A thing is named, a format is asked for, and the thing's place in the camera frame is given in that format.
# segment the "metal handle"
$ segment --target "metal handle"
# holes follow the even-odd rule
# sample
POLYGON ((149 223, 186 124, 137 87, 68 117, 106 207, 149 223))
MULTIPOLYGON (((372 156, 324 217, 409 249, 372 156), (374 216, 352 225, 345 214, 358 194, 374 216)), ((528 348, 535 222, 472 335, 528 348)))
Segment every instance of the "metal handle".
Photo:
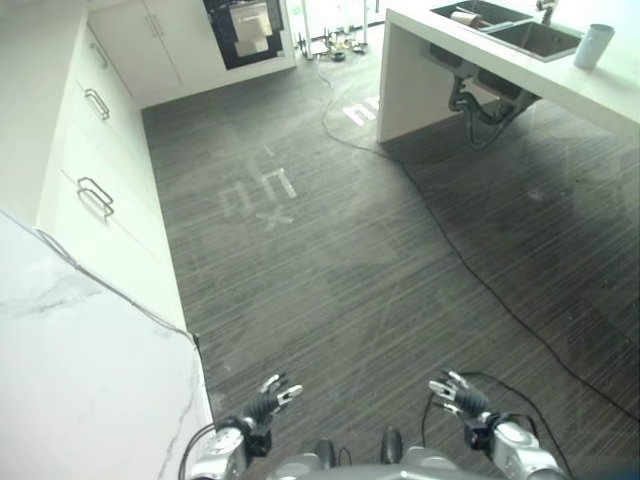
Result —
POLYGON ((92 189, 90 188, 79 188, 78 189, 78 196, 81 196, 83 193, 88 193, 90 194, 92 197, 94 197, 98 203, 100 203, 102 205, 102 208, 104 208, 104 218, 106 219, 109 215, 113 215, 115 213, 115 211, 113 210, 113 207, 111 207, 111 205, 109 205, 108 203, 106 203, 102 197, 100 195, 98 195, 96 192, 94 192, 92 189))
POLYGON ((151 35, 153 36, 153 38, 157 37, 158 33, 156 32, 156 27, 153 25, 153 21, 151 20, 149 15, 144 16, 144 21, 147 23, 149 30, 151 30, 151 35))
POLYGON ((100 57, 100 60, 102 62, 102 68, 103 70, 106 70, 107 68, 109 68, 109 61, 107 60, 106 55, 104 54, 104 52, 102 51, 102 49, 98 46, 97 43, 92 43, 89 48, 91 50, 93 50, 94 52, 96 52, 98 54, 98 56, 100 57))
POLYGON ((93 185, 94 187, 96 187, 96 188, 100 191, 100 193, 102 193, 102 194, 105 196, 106 200, 105 200, 105 199, 103 199, 103 200, 102 200, 104 203, 106 203, 107 205, 111 205, 111 204, 113 203, 113 198, 111 197, 111 195, 109 195, 109 194, 104 190, 104 188, 102 188, 100 185, 98 185, 98 182, 96 182, 93 178, 91 178, 91 177, 82 177, 82 178, 79 178, 79 179, 78 179, 78 186, 79 186, 81 189, 91 190, 90 188, 83 187, 83 186, 82 186, 82 182, 89 182, 91 185, 93 185))
POLYGON ((158 17, 154 15, 151 15, 151 21, 153 22, 154 26, 156 27, 156 32, 158 32, 158 36, 160 37, 164 37, 164 30, 162 29, 162 26, 160 25, 160 20, 158 20, 158 17))
POLYGON ((93 88, 87 88, 84 91, 84 96, 85 98, 92 98, 98 104, 98 108, 100 109, 100 117, 102 118, 102 120, 107 120, 109 119, 109 117, 111 117, 111 111, 109 110, 109 107, 107 107, 107 104, 104 103, 104 100, 102 100, 100 94, 93 88))

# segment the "grey flooring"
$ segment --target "grey flooring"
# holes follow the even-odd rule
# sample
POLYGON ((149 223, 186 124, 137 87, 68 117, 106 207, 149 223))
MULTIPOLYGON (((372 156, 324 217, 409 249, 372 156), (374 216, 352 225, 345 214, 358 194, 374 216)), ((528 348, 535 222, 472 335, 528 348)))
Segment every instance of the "grey flooring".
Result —
MULTIPOLYGON (((576 473, 637 467, 638 424, 559 367, 431 213, 526 325, 637 417, 638 144, 540 101, 485 151, 467 146, 459 119, 382 149, 374 120, 358 126, 342 111, 377 94, 379 68, 374 43, 344 64, 300 60, 145 111, 216 416, 237 412, 274 372, 305 386, 248 477, 321 436, 357 463, 376 461, 386 425, 416 444, 441 368, 483 370, 529 395, 576 473), (402 164, 328 138, 325 108, 332 134, 402 164)), ((531 411, 477 384, 498 408, 531 411)), ((496 474, 441 411, 427 442, 496 474)))

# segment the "cabinet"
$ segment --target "cabinet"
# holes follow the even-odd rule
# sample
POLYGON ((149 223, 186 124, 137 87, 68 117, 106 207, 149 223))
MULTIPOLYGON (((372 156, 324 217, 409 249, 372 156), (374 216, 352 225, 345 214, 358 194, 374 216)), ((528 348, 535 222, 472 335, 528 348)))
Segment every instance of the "cabinet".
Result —
POLYGON ((88 28, 60 116, 40 228, 87 269, 184 327, 140 111, 88 28))
POLYGON ((89 20, 132 96, 159 92, 182 83, 162 43, 162 25, 143 2, 96 10, 91 12, 89 20))
POLYGON ((138 0, 89 13, 89 24, 141 107, 295 66, 285 0, 283 57, 227 71, 202 0, 138 0))

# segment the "faucet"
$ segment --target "faucet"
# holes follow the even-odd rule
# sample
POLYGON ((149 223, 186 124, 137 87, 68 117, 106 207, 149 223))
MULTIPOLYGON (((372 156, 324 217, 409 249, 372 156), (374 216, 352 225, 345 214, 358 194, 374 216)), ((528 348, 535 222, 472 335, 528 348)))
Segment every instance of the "faucet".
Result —
POLYGON ((542 12, 544 10, 544 16, 542 17, 542 24, 549 25, 551 23, 551 15, 553 15, 553 9, 558 6, 558 0, 536 0, 536 10, 542 12))

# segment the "stainless steel sink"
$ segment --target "stainless steel sink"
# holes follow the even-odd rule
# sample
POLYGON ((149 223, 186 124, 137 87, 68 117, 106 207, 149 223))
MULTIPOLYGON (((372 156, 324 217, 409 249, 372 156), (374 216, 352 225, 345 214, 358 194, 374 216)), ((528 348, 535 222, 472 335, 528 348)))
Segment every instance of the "stainless steel sink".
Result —
POLYGON ((543 62, 574 53, 580 43, 577 34, 536 22, 513 25, 487 35, 543 62))
POLYGON ((482 16, 482 20, 491 24, 491 26, 481 27, 478 30, 488 32, 501 26, 513 25, 516 22, 530 20, 531 15, 517 12, 509 8, 500 7, 490 2, 482 0, 468 0, 458 2, 444 7, 434 8, 433 13, 451 18, 451 14, 455 11, 469 11, 482 16))

